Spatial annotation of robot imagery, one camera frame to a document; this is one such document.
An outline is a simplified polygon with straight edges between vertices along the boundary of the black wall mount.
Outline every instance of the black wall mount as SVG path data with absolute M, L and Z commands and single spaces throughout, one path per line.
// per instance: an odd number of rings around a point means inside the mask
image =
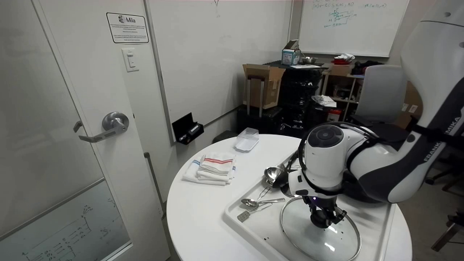
M 172 123 L 175 140 L 179 143 L 187 145 L 196 137 L 205 132 L 203 124 L 193 121 L 193 115 L 190 112 L 184 117 Z

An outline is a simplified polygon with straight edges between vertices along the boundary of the whiteboard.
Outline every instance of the whiteboard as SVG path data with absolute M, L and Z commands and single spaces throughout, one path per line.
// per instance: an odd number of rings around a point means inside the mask
M 207 124 L 242 103 L 242 64 L 280 60 L 292 2 L 147 0 L 171 123 Z
M 409 0 L 306 0 L 300 49 L 388 57 Z
M 106 182 L 0 241 L 0 260 L 100 261 L 129 245 Z

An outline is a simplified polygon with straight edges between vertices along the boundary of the white tray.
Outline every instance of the white tray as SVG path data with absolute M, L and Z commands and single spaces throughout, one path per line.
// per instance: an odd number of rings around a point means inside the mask
M 242 198 L 257 199 L 259 193 L 267 186 L 260 178 L 228 204 L 224 213 L 225 222 L 269 260 L 312 261 L 313 259 L 300 252 L 282 231 L 280 212 L 290 198 L 284 195 L 280 189 L 271 189 L 261 200 L 284 197 L 286 202 L 274 203 L 263 211 L 254 212 L 243 223 L 238 221 L 237 216 L 248 209 L 240 200 Z M 337 205 L 347 211 L 361 235 L 361 250 L 355 260 L 383 261 L 395 205 L 362 203 L 345 195 L 338 196 Z

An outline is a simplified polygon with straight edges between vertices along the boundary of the sign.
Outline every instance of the sign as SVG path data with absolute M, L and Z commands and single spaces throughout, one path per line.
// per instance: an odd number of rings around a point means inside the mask
M 123 44 L 148 43 L 145 17 L 122 13 L 106 13 L 113 42 Z

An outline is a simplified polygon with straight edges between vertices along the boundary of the round white table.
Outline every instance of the round white table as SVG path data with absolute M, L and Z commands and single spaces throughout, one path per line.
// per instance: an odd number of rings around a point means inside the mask
M 294 152 L 300 139 L 259 135 L 259 143 L 249 153 L 233 149 L 236 138 L 212 144 L 189 159 L 177 173 L 169 190 L 167 218 L 174 247 L 183 261 L 254 261 L 266 258 L 223 221 L 226 205 L 251 186 L 263 170 L 275 166 Z M 237 155 L 237 171 L 227 186 L 205 185 L 182 180 L 195 157 L 207 152 Z M 385 261 L 411 261 L 409 228 L 396 205 Z

